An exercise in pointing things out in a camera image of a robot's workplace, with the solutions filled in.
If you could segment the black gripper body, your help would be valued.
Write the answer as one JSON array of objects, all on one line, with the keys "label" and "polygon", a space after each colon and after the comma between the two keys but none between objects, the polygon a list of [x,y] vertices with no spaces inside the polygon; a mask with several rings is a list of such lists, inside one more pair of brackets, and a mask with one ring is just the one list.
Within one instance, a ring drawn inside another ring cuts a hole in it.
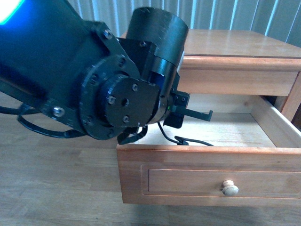
[{"label": "black gripper body", "polygon": [[187,105],[190,95],[186,92],[172,89],[169,97],[159,97],[158,108],[150,124],[163,121],[163,125],[179,129],[184,116],[188,115]]}]

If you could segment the black slim gripper finger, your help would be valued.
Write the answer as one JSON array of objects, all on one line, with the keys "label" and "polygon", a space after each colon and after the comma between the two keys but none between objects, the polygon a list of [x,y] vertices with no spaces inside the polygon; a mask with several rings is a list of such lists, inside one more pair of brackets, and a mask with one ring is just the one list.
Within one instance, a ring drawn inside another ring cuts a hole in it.
[{"label": "black slim gripper finger", "polygon": [[203,121],[210,121],[212,114],[213,114],[212,110],[210,110],[209,113],[201,113],[201,112],[193,111],[190,109],[186,109],[184,111],[184,115],[192,117],[192,118],[200,119]]}]

